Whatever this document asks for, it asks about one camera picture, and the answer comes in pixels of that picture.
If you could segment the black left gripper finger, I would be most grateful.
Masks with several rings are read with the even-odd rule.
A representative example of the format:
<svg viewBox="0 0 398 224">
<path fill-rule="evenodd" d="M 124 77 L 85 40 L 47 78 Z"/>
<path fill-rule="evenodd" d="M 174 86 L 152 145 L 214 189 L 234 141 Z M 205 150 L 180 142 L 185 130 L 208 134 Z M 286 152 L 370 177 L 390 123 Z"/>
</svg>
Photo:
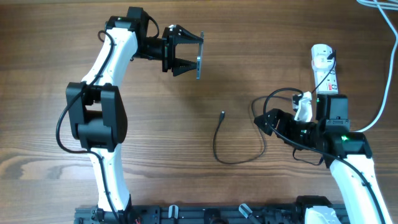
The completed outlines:
<svg viewBox="0 0 398 224">
<path fill-rule="evenodd" d="M 189 60 L 184 60 L 184 59 L 180 59 L 180 58 L 176 58 L 174 60 L 174 64 L 172 66 L 172 73 L 173 76 L 179 76 L 185 72 L 188 72 L 190 70 L 196 70 L 197 69 L 197 63 L 196 62 L 192 62 Z"/>
<path fill-rule="evenodd" d="M 201 44 L 202 38 L 192 34 L 182 26 L 174 27 L 174 46 L 179 44 Z"/>
</svg>

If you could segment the blue screen Galaxy smartphone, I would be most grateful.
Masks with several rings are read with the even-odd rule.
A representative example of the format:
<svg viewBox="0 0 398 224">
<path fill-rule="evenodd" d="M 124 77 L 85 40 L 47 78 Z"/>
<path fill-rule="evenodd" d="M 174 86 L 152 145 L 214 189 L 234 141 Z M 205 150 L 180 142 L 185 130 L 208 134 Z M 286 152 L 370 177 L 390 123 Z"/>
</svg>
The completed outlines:
<svg viewBox="0 0 398 224">
<path fill-rule="evenodd" d="M 199 48 L 198 48 L 198 55 L 197 55 L 197 80 L 201 78 L 201 65 L 202 65 L 202 60 L 203 60 L 203 44 L 204 44 L 204 32 L 201 31 L 200 34 L 201 37 L 201 42 L 199 43 Z"/>
</svg>

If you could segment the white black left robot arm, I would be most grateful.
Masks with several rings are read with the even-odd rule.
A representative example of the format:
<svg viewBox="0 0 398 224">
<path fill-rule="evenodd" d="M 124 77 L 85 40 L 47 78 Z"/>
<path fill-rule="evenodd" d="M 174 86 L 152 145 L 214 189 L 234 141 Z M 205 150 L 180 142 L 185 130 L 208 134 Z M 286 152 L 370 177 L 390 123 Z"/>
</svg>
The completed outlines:
<svg viewBox="0 0 398 224">
<path fill-rule="evenodd" d="M 79 152 L 89 155 L 99 193 L 97 205 L 76 209 L 75 223 L 141 222 L 131 205 L 121 159 L 127 114 L 119 88 L 129 62 L 159 60 L 162 71 L 175 77 L 190 70 L 201 75 L 204 35 L 171 25 L 162 34 L 148 36 L 153 21 L 141 7 L 130 7 L 124 17 L 110 17 L 98 33 L 103 46 L 93 67 L 66 88 L 67 105 L 60 118 L 69 117 Z"/>
</svg>

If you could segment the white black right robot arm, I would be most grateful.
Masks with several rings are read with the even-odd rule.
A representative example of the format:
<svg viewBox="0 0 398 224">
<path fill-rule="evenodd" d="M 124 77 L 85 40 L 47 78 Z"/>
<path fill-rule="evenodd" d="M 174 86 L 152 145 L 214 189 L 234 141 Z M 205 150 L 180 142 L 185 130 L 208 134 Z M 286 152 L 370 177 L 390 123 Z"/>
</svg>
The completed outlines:
<svg viewBox="0 0 398 224">
<path fill-rule="evenodd" d="M 373 152 L 363 133 L 350 131 L 348 98 L 317 96 L 316 120 L 301 121 L 280 109 L 263 110 L 255 125 L 298 150 L 322 155 L 336 181 L 351 223 L 391 223 L 374 170 Z"/>
</svg>

